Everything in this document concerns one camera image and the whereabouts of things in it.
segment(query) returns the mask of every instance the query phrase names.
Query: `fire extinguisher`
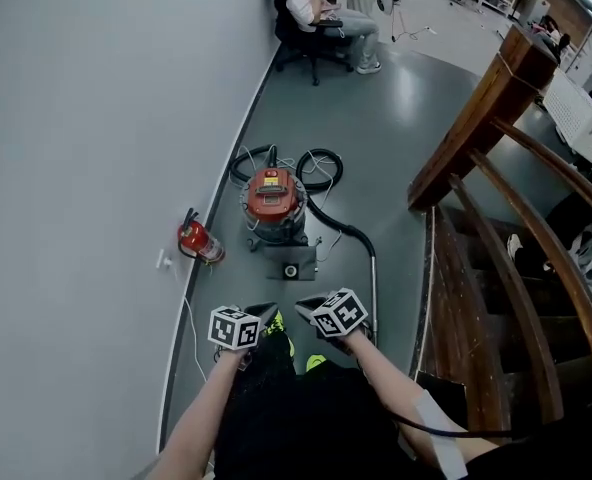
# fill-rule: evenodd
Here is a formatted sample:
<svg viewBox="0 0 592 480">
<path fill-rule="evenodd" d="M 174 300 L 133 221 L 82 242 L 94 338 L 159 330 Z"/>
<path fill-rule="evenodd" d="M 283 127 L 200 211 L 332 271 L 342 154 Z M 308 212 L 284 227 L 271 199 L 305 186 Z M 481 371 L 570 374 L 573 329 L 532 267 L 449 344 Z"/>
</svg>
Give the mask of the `fire extinguisher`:
<svg viewBox="0 0 592 480">
<path fill-rule="evenodd" d="M 178 228 L 178 250 L 183 256 L 200 259 L 205 263 L 217 263 L 225 257 L 225 249 L 198 221 L 198 212 L 190 208 L 182 226 Z"/>
</svg>

